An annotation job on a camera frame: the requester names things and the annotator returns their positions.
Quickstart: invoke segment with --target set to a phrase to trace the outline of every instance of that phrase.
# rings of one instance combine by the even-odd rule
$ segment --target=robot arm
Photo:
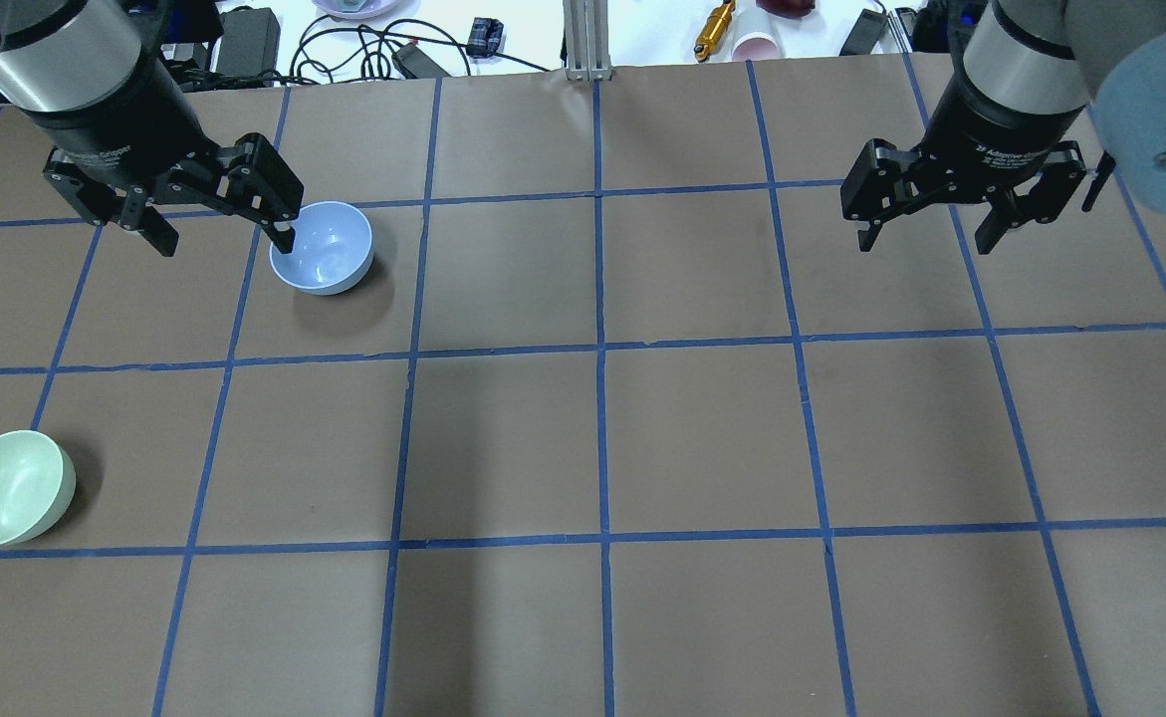
[[[85,222],[171,256],[178,236],[154,204],[199,203],[290,252],[300,180],[260,134],[209,140],[117,0],[0,0],[0,92],[51,138],[44,176]]]
[[[871,140],[843,182],[861,249],[934,203],[991,204],[979,254],[1025,222],[1054,222],[1087,173],[1060,138],[1088,97],[1108,152],[1101,171],[1116,159],[1137,198],[1166,213],[1166,0],[992,0],[919,145]]]

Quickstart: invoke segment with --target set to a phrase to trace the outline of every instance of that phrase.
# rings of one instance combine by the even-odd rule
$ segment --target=black power supply
[[[437,65],[436,59],[429,58],[417,44],[401,45],[400,50],[392,54],[392,63],[405,78],[450,77],[450,72]]]
[[[281,33],[276,15],[268,8],[231,10],[219,16],[224,36],[219,37],[219,56],[215,71],[224,77],[254,77],[276,69],[276,38]],[[238,86],[266,86],[260,80]]]

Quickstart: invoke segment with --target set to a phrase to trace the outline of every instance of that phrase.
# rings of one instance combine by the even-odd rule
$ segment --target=light blue bowl
[[[370,222],[343,202],[317,202],[300,209],[295,248],[282,254],[269,246],[273,272],[304,294],[328,296],[363,280],[374,260]]]
[[[73,498],[73,463],[38,431],[0,435],[0,544],[41,535]]]

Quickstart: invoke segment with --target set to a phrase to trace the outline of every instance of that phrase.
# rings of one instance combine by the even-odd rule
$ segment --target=small electronic device
[[[472,31],[468,35],[468,44],[463,51],[470,58],[492,58],[501,50],[504,23],[494,17],[477,17],[472,20]]]
[[[874,10],[862,10],[862,15],[856,19],[856,26],[848,33],[848,40],[843,41],[843,48],[838,51],[842,55],[870,55],[874,50],[874,43],[883,37],[888,29],[888,19]]]
[[[436,59],[429,58],[417,44],[405,44],[400,50],[393,52],[392,63],[396,65],[405,78],[450,77],[450,72],[437,65]]]

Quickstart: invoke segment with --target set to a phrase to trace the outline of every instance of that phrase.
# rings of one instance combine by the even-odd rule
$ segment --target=cable
[[[455,36],[450,35],[450,33],[447,33],[445,29],[435,26],[435,23],[429,23],[426,20],[419,20],[413,17],[401,17],[398,20],[393,20],[384,29],[374,29],[373,27],[365,26],[365,23],[359,23],[357,27],[333,27],[312,33],[312,29],[317,26],[317,23],[326,19],[332,19],[332,17],[331,15],[322,15],[321,17],[316,17],[315,20],[312,20],[312,22],[309,23],[309,27],[305,27],[301,33],[300,45],[296,48],[295,54],[290,56],[292,77],[305,78],[303,75],[304,68],[312,68],[315,72],[322,73],[322,76],[324,76],[324,80],[326,80],[326,83],[331,83],[331,85],[342,85],[342,83],[350,83],[350,82],[379,80],[379,78],[393,78],[391,52],[395,52],[396,50],[400,50],[401,47],[405,47],[403,42],[400,42],[400,40],[406,40],[410,42],[428,42],[429,44],[445,44],[455,47],[455,49],[459,50],[459,56],[461,59],[463,59],[463,66],[465,72],[468,72],[468,76],[472,76],[472,64],[469,63],[468,54],[464,51],[465,47],[468,45],[462,44],[458,40],[456,40]],[[392,31],[392,28],[408,23],[419,24],[436,30],[442,36],[445,36],[445,40],[437,40],[436,37],[421,37],[415,35],[408,35],[408,33]],[[314,42],[318,37],[328,35],[337,35],[338,33],[347,33],[347,31],[357,33],[357,37],[360,41],[360,47],[359,49],[354,50],[352,55],[347,56],[347,58],[340,61],[339,64],[329,66],[328,64],[322,63],[322,61],[315,59],[309,54],[308,47],[310,42]],[[373,40],[367,41],[366,37],[367,35],[373,36]],[[496,52],[493,54],[493,56],[496,58],[510,59],[513,61],[513,63],[536,69],[539,70],[539,72],[545,72],[545,71],[550,72],[550,70],[548,70],[542,65],[531,63],[531,61],[527,59],[515,58],[515,56],[501,52]],[[360,64],[358,68],[359,77],[345,78],[344,80],[336,80],[333,78],[333,72],[337,72],[337,70],[345,68],[349,63],[351,63],[356,58],[360,58]]]

